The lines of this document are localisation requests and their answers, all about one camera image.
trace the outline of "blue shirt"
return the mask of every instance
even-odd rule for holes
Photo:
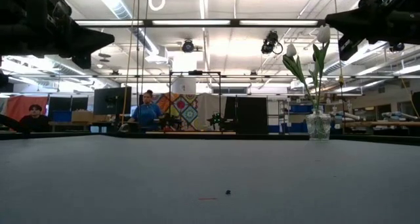
[[[141,127],[153,127],[156,128],[157,124],[154,123],[154,119],[157,119],[162,115],[162,112],[156,104],[143,104],[140,108],[137,107],[131,116],[134,118]]]

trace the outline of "woman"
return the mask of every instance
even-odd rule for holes
[[[137,107],[128,122],[138,122],[143,129],[157,129],[158,125],[154,123],[162,112],[158,105],[152,102],[153,91],[147,90],[143,94],[143,104]]]

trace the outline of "gray table surface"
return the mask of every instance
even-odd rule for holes
[[[0,143],[1,224],[420,223],[417,146],[101,135]]]

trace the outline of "white tulip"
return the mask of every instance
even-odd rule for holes
[[[287,51],[286,51],[286,56],[288,57],[293,57],[297,54],[296,48],[293,44],[289,44],[289,46],[287,46]]]
[[[320,30],[318,31],[318,35],[316,36],[316,39],[320,43],[327,43],[330,38],[331,30],[329,29],[329,26],[321,26]]]

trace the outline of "red mark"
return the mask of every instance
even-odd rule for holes
[[[198,198],[198,200],[217,200],[217,198]]]

